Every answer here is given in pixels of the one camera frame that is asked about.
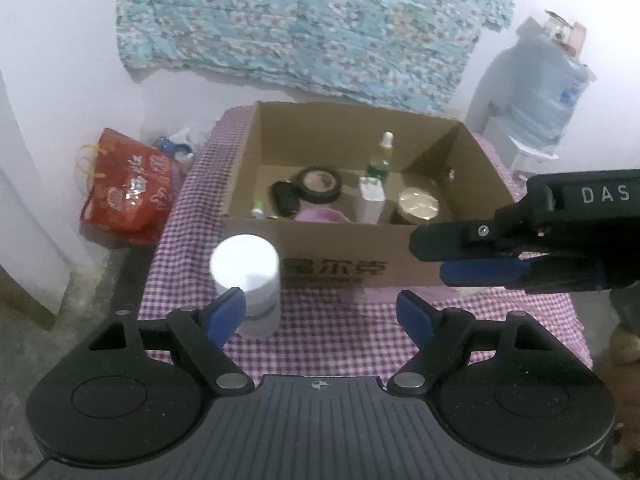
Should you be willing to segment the brown cardboard box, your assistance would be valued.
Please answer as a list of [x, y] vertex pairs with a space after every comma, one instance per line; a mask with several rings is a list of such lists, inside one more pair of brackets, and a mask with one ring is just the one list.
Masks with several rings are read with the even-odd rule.
[[258, 103], [222, 206], [224, 236], [254, 234], [285, 281], [400, 287], [440, 282], [409, 252], [401, 194], [427, 196], [428, 223], [489, 219], [512, 186], [455, 120], [334, 103]]

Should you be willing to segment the purple checkered tablecloth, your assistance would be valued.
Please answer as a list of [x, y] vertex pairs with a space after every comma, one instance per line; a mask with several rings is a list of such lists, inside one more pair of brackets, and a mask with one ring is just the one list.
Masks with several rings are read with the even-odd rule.
[[[233, 107], [213, 126], [156, 248], [139, 310], [142, 320], [203, 307], [216, 297], [208, 258], [221, 239], [222, 198], [250, 118], [250, 107]], [[254, 379], [268, 374], [388, 379], [416, 353], [397, 322], [397, 294], [394, 288], [283, 289], [276, 333], [263, 341], [235, 336], [224, 351]], [[446, 287], [419, 287], [416, 294], [436, 308], [461, 308], [481, 320], [501, 321], [510, 311], [525, 311], [582, 362], [592, 363], [584, 326], [567, 294]]]

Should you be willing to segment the red gift bag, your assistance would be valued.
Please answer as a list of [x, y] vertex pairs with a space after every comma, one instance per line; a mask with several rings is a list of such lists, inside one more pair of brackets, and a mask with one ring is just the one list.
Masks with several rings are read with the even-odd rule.
[[180, 162], [111, 128], [86, 148], [80, 222], [123, 242], [157, 245], [186, 177]]

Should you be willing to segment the blue white plastic bag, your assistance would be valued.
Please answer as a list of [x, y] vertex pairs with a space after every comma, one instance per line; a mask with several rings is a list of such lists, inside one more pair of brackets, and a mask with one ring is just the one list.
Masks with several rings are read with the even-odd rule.
[[190, 164], [198, 158], [209, 136], [207, 131], [184, 127], [170, 136], [159, 136], [152, 145], [180, 164]]

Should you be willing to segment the white charger plug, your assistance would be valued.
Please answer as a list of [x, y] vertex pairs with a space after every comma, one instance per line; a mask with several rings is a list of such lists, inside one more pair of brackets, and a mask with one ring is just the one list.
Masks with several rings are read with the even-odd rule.
[[386, 196], [382, 182], [377, 178], [360, 177], [355, 200], [355, 221], [377, 224], [382, 216]]

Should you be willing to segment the purple round object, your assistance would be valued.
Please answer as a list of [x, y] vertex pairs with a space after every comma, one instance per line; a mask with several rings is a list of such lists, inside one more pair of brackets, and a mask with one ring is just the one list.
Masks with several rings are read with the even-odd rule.
[[341, 211], [332, 208], [304, 209], [295, 216], [296, 221], [311, 223], [349, 223], [350, 220]]

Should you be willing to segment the blue water jug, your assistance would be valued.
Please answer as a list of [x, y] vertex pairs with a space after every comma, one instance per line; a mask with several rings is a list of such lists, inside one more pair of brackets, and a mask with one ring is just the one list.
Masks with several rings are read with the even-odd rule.
[[580, 62], [586, 31], [559, 14], [540, 24], [528, 18], [512, 49], [512, 84], [504, 103], [510, 135], [541, 151], [561, 143], [579, 99], [596, 80]]

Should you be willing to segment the black tape roll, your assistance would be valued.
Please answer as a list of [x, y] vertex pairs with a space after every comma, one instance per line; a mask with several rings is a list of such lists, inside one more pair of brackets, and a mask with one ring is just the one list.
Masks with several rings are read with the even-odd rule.
[[329, 204], [342, 194], [343, 179], [331, 167], [310, 166], [299, 171], [292, 185], [296, 195], [312, 204]]

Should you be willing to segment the white water dispenser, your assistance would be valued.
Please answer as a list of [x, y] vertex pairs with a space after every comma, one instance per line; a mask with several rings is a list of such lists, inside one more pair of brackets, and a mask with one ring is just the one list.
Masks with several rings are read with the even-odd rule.
[[531, 148], [509, 136], [502, 117], [489, 118], [483, 136], [515, 179], [542, 174], [559, 159], [555, 152]]

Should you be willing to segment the floral teal curtain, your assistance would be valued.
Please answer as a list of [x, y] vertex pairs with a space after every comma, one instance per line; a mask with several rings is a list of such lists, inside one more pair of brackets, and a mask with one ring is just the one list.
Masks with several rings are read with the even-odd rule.
[[130, 70], [212, 70], [441, 113], [480, 35], [515, 0], [116, 0]]

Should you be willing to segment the small black oval case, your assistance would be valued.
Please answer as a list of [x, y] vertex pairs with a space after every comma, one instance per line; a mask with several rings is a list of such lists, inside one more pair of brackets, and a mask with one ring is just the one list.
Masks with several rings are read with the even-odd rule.
[[299, 213], [300, 201], [290, 181], [277, 181], [271, 185], [272, 206], [280, 217], [292, 218]]

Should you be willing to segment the white cylindrical jar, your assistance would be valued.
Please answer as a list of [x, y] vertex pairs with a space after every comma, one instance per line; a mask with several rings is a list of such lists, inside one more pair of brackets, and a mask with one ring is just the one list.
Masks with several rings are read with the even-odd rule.
[[236, 332], [248, 340], [264, 340], [281, 319], [280, 257], [273, 244], [254, 234], [230, 236], [209, 258], [209, 273], [221, 295], [237, 287], [244, 292], [245, 314]]

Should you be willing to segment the green glass dropper bottle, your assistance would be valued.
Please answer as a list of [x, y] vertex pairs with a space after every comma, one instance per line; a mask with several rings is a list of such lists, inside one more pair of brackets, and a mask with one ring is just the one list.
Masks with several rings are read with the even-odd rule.
[[390, 161], [394, 152], [394, 135], [390, 131], [386, 131], [382, 135], [378, 151], [370, 158], [366, 168], [366, 175], [369, 178], [377, 178], [386, 185], [388, 176], [390, 175]]

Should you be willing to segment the green lip balm tube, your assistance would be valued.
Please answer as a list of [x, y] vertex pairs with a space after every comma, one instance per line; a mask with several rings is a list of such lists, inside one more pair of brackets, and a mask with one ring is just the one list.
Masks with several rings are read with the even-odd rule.
[[262, 220], [266, 218], [264, 206], [260, 200], [255, 200], [250, 214], [254, 219]]

